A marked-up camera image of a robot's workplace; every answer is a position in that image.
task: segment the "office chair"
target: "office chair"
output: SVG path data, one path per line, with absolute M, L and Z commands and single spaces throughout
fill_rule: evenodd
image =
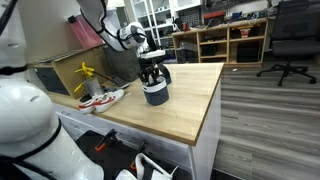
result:
M 310 78 L 311 84 L 317 79 L 307 74 L 306 66 L 291 66 L 290 57 L 320 54 L 320 0 L 291 0 L 280 2 L 271 35 L 272 53 L 276 59 L 285 58 L 286 65 L 276 64 L 262 73 L 283 71 L 278 86 L 289 73 Z

